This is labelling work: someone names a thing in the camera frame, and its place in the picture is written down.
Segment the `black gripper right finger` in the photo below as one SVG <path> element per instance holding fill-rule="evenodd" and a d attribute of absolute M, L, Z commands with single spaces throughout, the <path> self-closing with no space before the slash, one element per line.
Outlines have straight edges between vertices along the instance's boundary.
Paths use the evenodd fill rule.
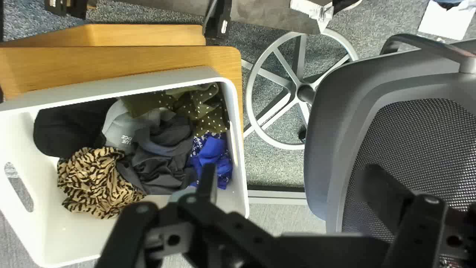
<path fill-rule="evenodd" d="M 434 268 L 446 202 L 433 194 L 413 193 L 378 163 L 364 168 L 361 197 L 394 235 L 382 268 Z"/>

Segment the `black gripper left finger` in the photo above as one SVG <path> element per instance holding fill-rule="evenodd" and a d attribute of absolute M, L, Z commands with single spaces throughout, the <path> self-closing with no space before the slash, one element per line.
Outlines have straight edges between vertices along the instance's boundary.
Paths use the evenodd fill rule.
<path fill-rule="evenodd" d="M 164 258 L 181 254 L 193 268 L 205 268 L 205 245 L 193 211 L 214 208 L 217 168 L 207 163 L 198 187 L 177 202 L 159 208 L 152 200 L 126 205 L 117 217 L 95 268 L 161 268 Z"/>

